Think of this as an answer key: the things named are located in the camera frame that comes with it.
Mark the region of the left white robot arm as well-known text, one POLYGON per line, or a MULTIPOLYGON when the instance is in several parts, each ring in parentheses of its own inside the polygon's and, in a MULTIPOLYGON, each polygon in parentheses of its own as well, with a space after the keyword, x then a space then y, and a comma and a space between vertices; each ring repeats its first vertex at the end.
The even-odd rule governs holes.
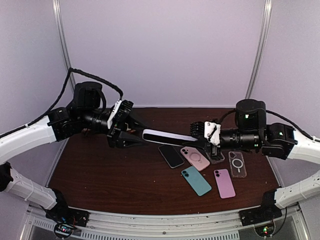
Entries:
POLYGON ((84 129, 105 134, 111 148, 142 145, 133 135, 146 128, 134 114, 133 103, 119 99, 111 110, 106 109, 102 84, 86 81, 75 85, 72 101, 67 107, 53 109, 35 123, 24 125, 0 139, 0 190, 25 201, 34 202, 61 222, 72 218, 63 194, 24 177, 11 167, 9 159, 41 145, 51 144, 81 133, 84 129))

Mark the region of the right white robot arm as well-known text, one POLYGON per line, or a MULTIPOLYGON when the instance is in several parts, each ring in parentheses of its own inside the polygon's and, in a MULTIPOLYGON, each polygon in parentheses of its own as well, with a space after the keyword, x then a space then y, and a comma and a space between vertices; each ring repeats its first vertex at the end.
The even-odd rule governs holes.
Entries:
POLYGON ((243 99, 217 121, 194 122, 190 126, 194 141, 183 146, 197 148, 212 160, 222 150, 255 151, 282 160, 296 159, 320 163, 320 140, 291 120, 266 109, 263 101, 243 99), (267 124, 270 113, 286 123, 267 124))

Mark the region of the black phone white case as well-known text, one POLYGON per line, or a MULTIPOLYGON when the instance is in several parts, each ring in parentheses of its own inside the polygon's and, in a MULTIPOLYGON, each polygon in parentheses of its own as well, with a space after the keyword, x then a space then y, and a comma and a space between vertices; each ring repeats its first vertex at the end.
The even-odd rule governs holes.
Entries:
POLYGON ((151 143, 171 146, 183 146, 186 143, 193 143, 198 140, 197 138, 189 135, 182 135, 153 129, 144 129, 142 132, 142 139, 151 143))
POLYGON ((194 166, 182 170, 181 174, 199 197, 212 190, 211 185, 194 166))

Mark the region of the pink white phone case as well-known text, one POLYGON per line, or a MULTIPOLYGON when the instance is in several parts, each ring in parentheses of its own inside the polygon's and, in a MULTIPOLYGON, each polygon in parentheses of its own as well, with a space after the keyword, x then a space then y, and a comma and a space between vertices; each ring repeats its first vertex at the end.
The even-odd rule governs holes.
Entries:
POLYGON ((185 146, 180 149, 180 153, 199 172, 203 171, 210 165, 210 161, 196 148, 185 146))

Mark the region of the left aluminium frame post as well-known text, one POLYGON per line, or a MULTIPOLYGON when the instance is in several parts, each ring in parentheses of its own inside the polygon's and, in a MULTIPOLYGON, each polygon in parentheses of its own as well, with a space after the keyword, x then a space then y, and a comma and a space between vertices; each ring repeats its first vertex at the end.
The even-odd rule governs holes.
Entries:
POLYGON ((71 65, 71 60, 68 52, 67 41, 66 41, 66 36, 65 36, 64 26, 63 26, 61 3, 59 0, 52 0, 52 6, 53 6, 53 14, 54 14, 54 18, 57 26, 58 36, 59 36, 59 42, 62 50, 63 61, 64 61, 65 68, 68 71, 72 65, 71 65))

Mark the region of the right aluminium frame post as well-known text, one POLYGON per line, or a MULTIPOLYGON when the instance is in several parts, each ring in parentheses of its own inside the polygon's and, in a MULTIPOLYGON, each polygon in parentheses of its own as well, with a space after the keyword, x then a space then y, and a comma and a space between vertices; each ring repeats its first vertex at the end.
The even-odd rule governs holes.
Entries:
POLYGON ((260 66, 263 59, 264 49, 266 47, 266 42, 268 39, 271 17, 272 17, 272 0, 264 1, 263 15, 261 20, 260 34, 256 49, 256 54, 253 62, 253 67, 246 90, 245 98, 250 99, 253 95, 254 87, 258 79, 260 66))

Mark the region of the clear phone case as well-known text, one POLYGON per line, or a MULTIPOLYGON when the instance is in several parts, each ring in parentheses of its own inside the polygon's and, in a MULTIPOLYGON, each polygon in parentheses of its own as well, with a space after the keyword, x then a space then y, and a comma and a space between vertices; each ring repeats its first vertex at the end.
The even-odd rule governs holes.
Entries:
POLYGON ((225 156, 222 152, 219 152, 217 155, 207 154, 207 159, 210 161, 211 164, 218 164, 225 160, 225 156))

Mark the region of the aluminium frame post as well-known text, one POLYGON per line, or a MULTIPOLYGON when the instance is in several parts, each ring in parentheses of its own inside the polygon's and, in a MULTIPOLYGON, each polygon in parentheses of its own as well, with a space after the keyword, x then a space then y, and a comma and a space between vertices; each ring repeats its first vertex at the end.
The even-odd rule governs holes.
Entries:
POLYGON ((52 0, 52 6, 53 6, 53 14, 54 14, 54 18, 57 26, 58 36, 59 36, 59 42, 62 50, 63 61, 64 61, 65 68, 68 71, 72 65, 71 65, 71 60, 68 52, 67 41, 66 41, 66 36, 65 36, 64 26, 63 26, 61 3, 59 0, 52 0))
POLYGON ((256 54, 253 62, 253 67, 246 90, 245 98, 250 99, 253 95, 254 87, 258 79, 260 66, 263 59, 264 49, 266 47, 266 42, 268 39, 271 17, 272 17, 272 0, 264 1, 263 15, 261 20, 260 34, 256 49, 256 54))

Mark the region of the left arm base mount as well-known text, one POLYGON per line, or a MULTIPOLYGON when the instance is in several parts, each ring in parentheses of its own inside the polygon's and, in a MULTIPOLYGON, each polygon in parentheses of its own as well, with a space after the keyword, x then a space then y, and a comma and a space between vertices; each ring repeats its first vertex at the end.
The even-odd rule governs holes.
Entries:
POLYGON ((52 209, 44 209, 46 218, 55 222, 53 233, 59 239, 65 240, 70 237, 77 227, 86 227, 89 220, 89 212, 70 208, 63 193, 53 189, 57 204, 52 209))

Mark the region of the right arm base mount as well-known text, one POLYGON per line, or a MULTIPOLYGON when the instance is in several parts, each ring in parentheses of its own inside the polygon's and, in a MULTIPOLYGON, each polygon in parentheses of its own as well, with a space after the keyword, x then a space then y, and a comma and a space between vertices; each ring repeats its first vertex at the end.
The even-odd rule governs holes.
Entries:
POLYGON ((256 234, 265 239, 271 238, 279 232, 279 229, 276 230, 274 220, 283 215, 282 210, 276 206, 275 193, 275 189, 267 191, 263 194, 260 206, 239 211, 243 227, 271 221, 271 223, 266 225, 255 227, 256 234))

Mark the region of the front aluminium rail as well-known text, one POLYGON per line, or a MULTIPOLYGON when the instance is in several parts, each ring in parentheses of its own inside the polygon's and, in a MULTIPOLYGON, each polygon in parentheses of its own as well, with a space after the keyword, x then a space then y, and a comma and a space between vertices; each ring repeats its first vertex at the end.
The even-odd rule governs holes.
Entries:
POLYGON ((295 205, 271 221, 244 226, 237 210, 184 215, 132 215, 90 211, 87 225, 71 235, 34 205, 26 212, 21 240, 262 240, 258 231, 271 227, 271 240, 309 240, 304 216, 295 205))

